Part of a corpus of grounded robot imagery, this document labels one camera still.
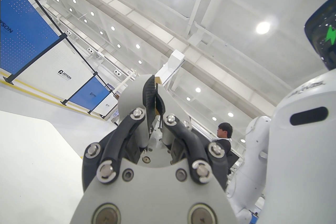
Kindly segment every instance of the blue display board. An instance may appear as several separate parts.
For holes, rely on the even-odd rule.
[[[105,86],[96,77],[93,77],[69,101],[93,110],[108,94],[109,91]]]
[[[59,40],[28,0],[1,0],[0,30],[0,68],[11,74]]]

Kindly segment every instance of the white robot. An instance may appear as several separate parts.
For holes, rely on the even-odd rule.
[[[265,116],[256,119],[252,125],[263,128],[258,129],[260,133],[251,132],[251,141],[247,135],[251,145],[247,145],[237,182],[244,180],[250,192],[256,188],[259,194],[265,183],[264,170],[253,176],[249,168],[265,169],[267,159],[266,200],[258,224],[336,223],[332,208],[336,204],[335,15],[336,0],[329,0],[305,27],[330,71],[290,93],[277,106],[271,122]],[[158,154],[148,148],[155,109],[166,148],[162,150],[168,149],[171,156],[164,167],[150,164]],[[245,194],[243,200],[232,182],[228,194],[236,198],[230,205],[225,193],[224,150],[215,142],[201,143],[191,132],[189,117],[155,84],[154,76],[140,76],[127,87],[119,99],[119,113],[118,128],[85,150],[85,193],[71,224],[236,224],[235,212],[243,218],[253,198]],[[262,144],[254,147],[257,138]]]
[[[245,159],[227,188],[228,200],[239,224],[250,223],[250,210],[255,207],[265,188],[270,123],[271,119],[268,116],[260,116],[248,125],[245,135]]]

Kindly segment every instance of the joyson logo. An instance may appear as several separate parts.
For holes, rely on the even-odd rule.
[[[71,77],[67,73],[65,73],[63,70],[59,70],[57,74],[66,80],[71,80]]]
[[[9,32],[9,33],[13,32],[13,30],[9,26],[7,26],[5,22],[1,21],[1,19],[0,19],[0,26],[3,29],[5,29],[6,32]]]

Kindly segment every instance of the round ceiling light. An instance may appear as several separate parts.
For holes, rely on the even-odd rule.
[[[257,25],[257,28],[255,30],[259,34],[265,34],[269,32],[270,26],[271,25],[269,22],[261,22]]]

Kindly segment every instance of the white ceiling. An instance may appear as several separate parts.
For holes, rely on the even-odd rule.
[[[189,40],[272,104],[276,105],[293,88],[326,71],[303,31],[306,20],[326,0],[122,1],[148,19],[154,19],[165,26],[177,37]],[[72,14],[74,20],[89,11],[97,12],[99,17],[91,18],[86,14],[91,30],[84,31],[88,27],[83,23],[78,23],[78,27],[93,40],[103,40],[113,47],[109,47],[109,51],[119,56],[120,61],[122,57],[127,57],[128,67],[154,73],[164,63],[166,58],[162,53],[169,51],[168,49],[157,51],[135,35],[139,31],[132,30],[134,26],[127,23],[121,25],[120,19],[115,21],[113,15],[105,15],[92,2],[90,4],[87,0],[79,0],[79,3]],[[71,0],[62,0],[62,5],[68,9],[72,5]],[[264,35],[255,31],[257,24],[262,21],[271,23],[270,31]],[[110,25],[118,27],[114,33],[109,29]],[[97,36],[101,29],[104,30],[104,35]],[[140,42],[140,49],[135,48],[136,42]],[[227,111],[237,110],[234,114],[240,117],[229,120],[234,122],[236,129],[244,131],[251,118],[189,72],[184,71],[183,76],[185,79],[181,79],[174,90],[175,96],[185,100],[186,95],[192,92],[190,98],[194,97],[194,87],[199,82],[200,87],[204,88],[202,94],[192,101],[193,104],[183,101],[183,105],[192,106],[193,113],[198,114],[200,119],[203,118],[206,126],[211,129],[215,126],[215,123],[208,122],[211,115],[215,115],[218,121],[228,121]]]

